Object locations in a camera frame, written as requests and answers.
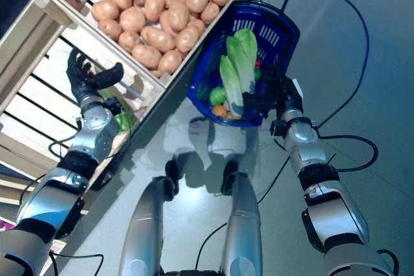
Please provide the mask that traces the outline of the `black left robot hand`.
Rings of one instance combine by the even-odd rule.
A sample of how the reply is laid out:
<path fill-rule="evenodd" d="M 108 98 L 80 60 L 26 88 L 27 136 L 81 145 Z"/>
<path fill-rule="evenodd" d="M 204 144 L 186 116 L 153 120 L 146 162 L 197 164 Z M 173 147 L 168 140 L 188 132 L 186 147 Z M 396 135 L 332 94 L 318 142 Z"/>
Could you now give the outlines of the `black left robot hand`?
<path fill-rule="evenodd" d="M 67 61 L 67 76 L 71 91 L 80 107 L 83 101 L 91 96 L 99 96 L 98 91 L 120 82 L 124 76 L 121 63 L 97 74 L 90 73 L 92 65 L 86 62 L 86 55 L 77 48 L 71 50 Z"/>

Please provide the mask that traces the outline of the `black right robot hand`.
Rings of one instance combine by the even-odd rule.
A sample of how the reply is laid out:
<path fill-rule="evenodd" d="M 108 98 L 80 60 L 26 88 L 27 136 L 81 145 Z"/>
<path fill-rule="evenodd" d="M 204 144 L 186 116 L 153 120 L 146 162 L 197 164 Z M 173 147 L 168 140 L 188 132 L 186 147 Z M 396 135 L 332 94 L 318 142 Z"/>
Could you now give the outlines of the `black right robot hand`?
<path fill-rule="evenodd" d="M 287 111 L 303 113 L 303 92 L 297 79 L 291 79 L 276 66 L 265 65 L 259 79 L 259 88 L 255 93 L 243 93 L 246 108 L 268 112 L 275 109 L 277 118 Z"/>

